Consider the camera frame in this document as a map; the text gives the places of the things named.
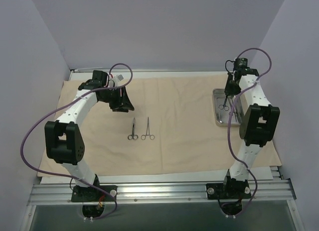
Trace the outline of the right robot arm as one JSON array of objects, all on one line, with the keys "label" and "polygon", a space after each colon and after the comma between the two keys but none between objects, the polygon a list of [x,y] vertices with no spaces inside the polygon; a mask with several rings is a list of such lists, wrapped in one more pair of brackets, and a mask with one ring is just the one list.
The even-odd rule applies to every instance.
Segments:
[{"label": "right robot arm", "polygon": [[223,195],[231,198],[247,189],[250,168],[260,150],[273,139],[280,109],[271,105],[266,98],[260,84],[260,75],[257,69],[248,67],[248,59],[236,58],[233,71],[227,74],[224,93],[226,98],[235,98],[230,107],[228,122],[231,123],[232,113],[241,96],[244,96],[248,105],[239,127],[242,139],[240,150],[221,185]]}]

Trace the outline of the steel instrument tray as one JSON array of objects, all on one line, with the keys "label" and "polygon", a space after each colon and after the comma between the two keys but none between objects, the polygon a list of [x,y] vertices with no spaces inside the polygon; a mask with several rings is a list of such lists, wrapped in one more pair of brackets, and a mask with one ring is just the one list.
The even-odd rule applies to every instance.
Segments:
[{"label": "steel instrument tray", "polygon": [[[229,106],[229,111],[220,110],[218,106],[223,104],[225,97],[223,89],[214,89],[212,92],[215,121],[218,126],[228,126],[229,112],[235,100],[235,97],[228,97],[227,105]],[[244,112],[241,101],[239,100],[234,109],[231,126],[239,126],[242,123],[243,116]]]}]

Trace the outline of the steel surgical forceps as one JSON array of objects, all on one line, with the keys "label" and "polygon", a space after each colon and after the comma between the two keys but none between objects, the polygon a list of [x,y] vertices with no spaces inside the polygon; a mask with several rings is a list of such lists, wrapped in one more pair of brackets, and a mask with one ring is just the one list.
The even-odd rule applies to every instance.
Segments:
[{"label": "steel surgical forceps", "polygon": [[145,134],[141,135],[141,140],[145,140],[146,138],[149,138],[150,140],[154,140],[155,136],[151,134],[150,132],[150,118],[147,118],[147,127],[146,127],[146,132]]}]

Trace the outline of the steel surgical scissors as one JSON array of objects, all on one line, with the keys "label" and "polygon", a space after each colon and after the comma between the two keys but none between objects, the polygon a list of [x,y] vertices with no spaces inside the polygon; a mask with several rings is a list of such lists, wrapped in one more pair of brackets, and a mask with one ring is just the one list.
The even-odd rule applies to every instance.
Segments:
[{"label": "steel surgical scissors", "polygon": [[137,140],[139,138],[139,136],[135,134],[135,126],[136,126],[136,118],[134,117],[132,121],[132,131],[131,131],[131,134],[128,135],[128,140]]}]

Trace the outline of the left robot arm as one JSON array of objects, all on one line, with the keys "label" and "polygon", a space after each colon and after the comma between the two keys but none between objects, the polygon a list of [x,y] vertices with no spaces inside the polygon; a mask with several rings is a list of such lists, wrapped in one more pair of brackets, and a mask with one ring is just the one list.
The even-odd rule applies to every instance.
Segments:
[{"label": "left robot arm", "polygon": [[98,199],[101,189],[97,175],[84,159],[85,143],[80,127],[98,102],[107,103],[113,112],[134,111],[126,86],[120,84],[122,80],[122,75],[93,71],[92,78],[78,87],[73,101],[63,114],[44,126],[47,157],[69,172],[76,184],[83,187],[82,194],[89,201]]}]

